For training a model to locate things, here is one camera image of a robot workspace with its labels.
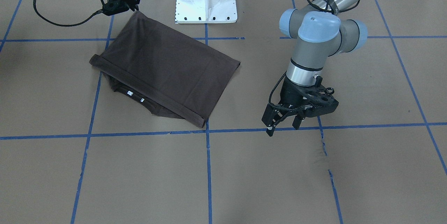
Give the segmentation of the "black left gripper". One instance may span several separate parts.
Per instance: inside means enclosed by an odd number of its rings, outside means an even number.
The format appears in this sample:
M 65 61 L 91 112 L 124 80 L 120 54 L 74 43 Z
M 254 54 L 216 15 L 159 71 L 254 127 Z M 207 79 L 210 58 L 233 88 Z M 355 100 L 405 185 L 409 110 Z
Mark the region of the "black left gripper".
M 280 82 L 283 81 L 280 91 L 279 103 L 271 101 L 272 95 Z M 295 130 L 300 128 L 305 115 L 305 86 L 300 86 L 289 80 L 287 77 L 281 77 L 270 92 L 269 101 L 262 115 L 262 122 L 266 127 L 266 133 L 272 137 L 276 126 L 287 117 L 295 116 L 292 127 Z

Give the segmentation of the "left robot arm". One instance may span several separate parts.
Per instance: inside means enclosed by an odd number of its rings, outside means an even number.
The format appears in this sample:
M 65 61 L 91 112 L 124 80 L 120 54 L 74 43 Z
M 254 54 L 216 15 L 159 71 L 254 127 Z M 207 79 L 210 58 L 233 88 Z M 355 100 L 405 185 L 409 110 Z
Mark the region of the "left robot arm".
M 297 130 L 307 117 L 333 113 L 338 101 L 334 89 L 322 85 L 322 70 L 328 57 L 351 52 L 367 41 L 368 30 L 358 20 L 341 20 L 338 15 L 358 6 L 360 0 L 306 0 L 302 9 L 288 9 L 280 18 L 279 29 L 296 39 L 282 82 L 279 103 L 268 101 L 262 122 L 272 136 L 276 126 L 294 117 Z

